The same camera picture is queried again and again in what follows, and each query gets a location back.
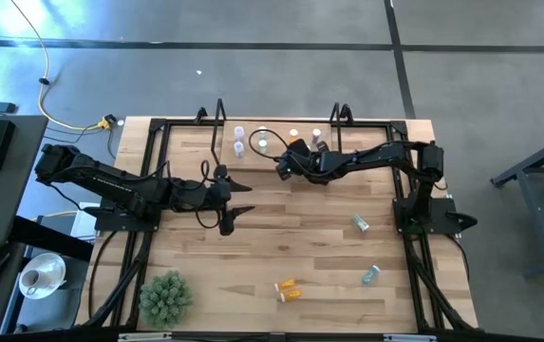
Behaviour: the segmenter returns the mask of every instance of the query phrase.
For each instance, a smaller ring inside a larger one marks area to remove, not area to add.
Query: white object
[[[259,152],[261,153],[267,153],[268,151],[268,142],[265,140],[259,141]]]
[[[244,143],[235,142],[234,143],[234,152],[235,152],[236,157],[238,157],[238,158],[244,157]]]
[[[266,126],[260,126],[259,129],[268,129]],[[259,140],[266,140],[268,139],[268,132],[262,131],[259,132]]]
[[[42,299],[65,283],[65,274],[65,261],[56,254],[44,253],[25,266],[18,286],[25,298]]]
[[[235,140],[237,142],[244,142],[244,127],[242,126],[236,126],[234,127],[234,135],[235,135]]]
[[[321,134],[322,132],[318,128],[315,128],[314,130],[311,131],[311,143],[313,145],[316,145],[318,143],[318,140],[320,139]]]
[[[82,208],[99,206],[101,206],[99,203],[80,202]],[[95,217],[83,210],[79,211],[75,216],[75,220],[73,220],[73,226],[71,226],[71,236],[82,240],[94,239],[96,237],[96,231],[94,230],[96,223],[97,219]]]

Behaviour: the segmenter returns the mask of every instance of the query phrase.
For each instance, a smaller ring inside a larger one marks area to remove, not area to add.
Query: butcher block tabletop
[[[140,173],[151,119],[126,119],[116,167]],[[271,126],[271,121],[291,120],[246,119],[260,121],[257,127]],[[411,141],[434,140],[430,121],[406,122]],[[212,131],[210,126],[172,127],[166,159],[174,177],[199,181],[201,161],[214,165],[210,152]],[[336,146],[336,130],[333,128],[330,133],[329,145]],[[344,152],[367,149],[386,140],[385,132],[378,128],[343,127],[342,137]],[[160,140],[157,137],[150,171],[157,165]],[[222,127],[216,141],[216,153],[220,156],[224,141]],[[247,147],[246,153],[253,152]],[[389,168],[353,172],[328,186],[309,184],[296,176],[281,181],[272,170],[230,170],[230,176],[253,188],[251,192],[234,193],[230,205],[256,206],[236,219],[235,231],[230,236],[222,237],[217,228],[200,227],[194,214],[171,211],[163,213],[159,230],[154,234],[145,283],[153,276],[178,270],[194,293],[194,305],[174,331],[414,333],[417,330],[403,241],[394,228],[391,202],[395,194]],[[434,196],[444,195],[435,189]],[[352,214],[360,215],[370,228],[364,233],[358,230],[351,221]],[[200,213],[200,216],[207,224],[216,218],[214,213]],[[87,320],[89,287],[94,285],[92,310],[96,311],[118,281],[127,238],[124,232],[111,239],[103,251],[94,284],[90,282],[95,256],[107,234],[97,238],[76,324]],[[136,249],[141,245],[140,238]],[[429,240],[439,287],[462,318],[477,326],[460,249],[444,236],[430,236]],[[375,282],[365,286],[362,277],[373,265],[381,273]],[[296,280],[303,295],[283,303],[273,284],[291,278]],[[429,296],[421,287],[426,317],[432,323]],[[133,291],[134,285],[126,291],[122,324],[128,316]],[[152,328],[140,318],[138,329]]]

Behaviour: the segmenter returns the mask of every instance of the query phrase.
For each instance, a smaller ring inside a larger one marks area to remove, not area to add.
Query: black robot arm
[[[399,233],[434,233],[436,229],[436,233],[455,234],[477,223],[475,218],[456,213],[451,199],[432,199],[434,183],[442,179],[444,154],[434,142],[385,142],[353,153],[329,151],[325,142],[317,147],[318,151],[312,152],[300,139],[280,157],[274,157],[280,178],[284,181],[298,175],[326,185],[349,172],[393,166],[415,180],[415,188],[406,199],[394,200]],[[417,152],[417,167],[411,162],[411,151]]]
[[[136,220],[152,221],[159,219],[159,210],[195,213],[215,211],[218,214],[219,231],[221,235],[227,236],[234,230],[235,217],[253,209],[228,209],[227,202],[232,198],[232,192],[252,189],[232,181],[224,165],[217,166],[210,179],[207,175],[208,162],[205,161],[202,164],[201,181],[162,178],[164,166],[170,173],[168,163],[148,176],[138,177],[95,161],[80,153],[75,146],[46,144],[42,152],[44,155],[35,166],[37,181],[45,185],[72,182],[114,203],[114,208],[85,208],[86,212],[97,217],[106,212],[120,211],[122,215]],[[211,185],[206,186],[205,181],[210,181]]]

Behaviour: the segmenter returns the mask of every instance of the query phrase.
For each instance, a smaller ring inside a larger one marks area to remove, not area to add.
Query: green succulent
[[[185,316],[194,302],[187,282],[177,271],[154,276],[141,286],[141,309],[145,322],[157,329],[172,329]]]

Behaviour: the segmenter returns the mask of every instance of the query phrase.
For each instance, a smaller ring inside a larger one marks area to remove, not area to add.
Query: white cup
[[[235,135],[235,141],[236,142],[244,142],[244,127],[242,126],[236,126],[234,127],[234,135]]]
[[[37,290],[46,288],[50,279],[37,270],[28,270],[21,275],[21,284],[27,288],[27,295],[33,295]]]

